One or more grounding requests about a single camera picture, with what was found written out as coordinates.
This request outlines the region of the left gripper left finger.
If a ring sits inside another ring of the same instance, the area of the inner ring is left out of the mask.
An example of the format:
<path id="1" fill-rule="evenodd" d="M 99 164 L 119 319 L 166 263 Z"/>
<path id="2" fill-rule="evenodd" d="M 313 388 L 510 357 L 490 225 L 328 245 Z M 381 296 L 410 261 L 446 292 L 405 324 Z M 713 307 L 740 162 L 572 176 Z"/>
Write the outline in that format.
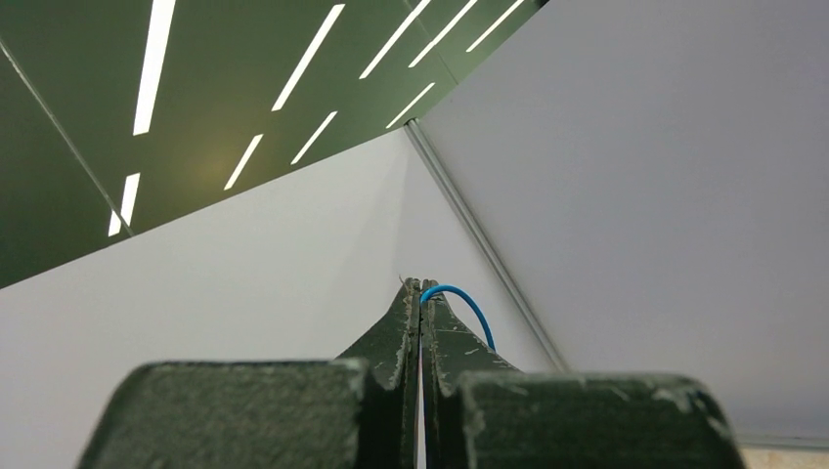
<path id="1" fill-rule="evenodd" d="M 114 390 L 81 468 L 414 468 L 420 282 L 337 357 L 149 362 Z"/>

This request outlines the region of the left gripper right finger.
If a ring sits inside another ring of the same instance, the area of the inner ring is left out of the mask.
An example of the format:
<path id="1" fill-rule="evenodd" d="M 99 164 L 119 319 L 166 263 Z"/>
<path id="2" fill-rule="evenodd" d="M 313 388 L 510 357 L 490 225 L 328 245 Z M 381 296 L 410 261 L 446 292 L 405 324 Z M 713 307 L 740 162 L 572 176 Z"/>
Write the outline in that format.
<path id="1" fill-rule="evenodd" d="M 741 468 L 724 412 L 671 373 L 525 372 L 452 311 L 450 285 L 420 296 L 430 468 Z"/>

